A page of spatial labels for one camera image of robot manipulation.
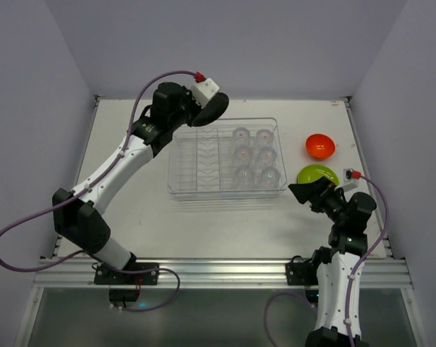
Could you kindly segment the orange plastic bowl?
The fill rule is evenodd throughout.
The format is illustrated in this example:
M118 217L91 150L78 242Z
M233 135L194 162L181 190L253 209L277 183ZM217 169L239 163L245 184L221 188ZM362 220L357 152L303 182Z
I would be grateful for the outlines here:
M307 153L318 160L330 158L336 150L334 141L325 134L311 134L305 141Z

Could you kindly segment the black plate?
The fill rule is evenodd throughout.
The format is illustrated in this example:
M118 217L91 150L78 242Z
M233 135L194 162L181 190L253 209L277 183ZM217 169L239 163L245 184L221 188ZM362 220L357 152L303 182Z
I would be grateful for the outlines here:
M227 110L229 97L227 94L219 92L201 108L201 111L192 117L188 123L190 127L203 127L219 119Z

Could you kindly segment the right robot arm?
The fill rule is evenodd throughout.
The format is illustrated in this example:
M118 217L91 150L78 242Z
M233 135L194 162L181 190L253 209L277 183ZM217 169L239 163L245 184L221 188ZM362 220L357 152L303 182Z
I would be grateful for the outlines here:
M376 210L373 197L364 192L346 199L344 189L322 177L311 183L290 184L300 204L309 203L314 213L324 213L333 222L328 247L320 247L310 260L298 262L300 268L315 275L319 287L317 320L307 336L306 346L368 346L362 340L359 321L360 280L368 250L367 223Z

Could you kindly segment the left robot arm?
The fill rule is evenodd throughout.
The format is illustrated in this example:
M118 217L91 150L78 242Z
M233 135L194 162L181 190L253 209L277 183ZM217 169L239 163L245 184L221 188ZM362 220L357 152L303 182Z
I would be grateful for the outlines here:
M159 84L138 120L133 122L117 149L94 173L70 191L59 189L52 197L54 228L109 267L126 270L133 254L112 236L103 219L106 208L131 177L172 140L184 124L194 125L205 106L219 91L211 80L190 87L175 82Z

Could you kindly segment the lime green plate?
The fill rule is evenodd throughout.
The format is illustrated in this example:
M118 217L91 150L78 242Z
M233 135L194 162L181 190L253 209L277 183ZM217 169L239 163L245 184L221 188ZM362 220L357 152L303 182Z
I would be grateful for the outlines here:
M339 179L334 170L320 164L311 164L303 167L303 169L298 173L296 182L298 184L310 184L322 177L327 178L335 185L339 185Z

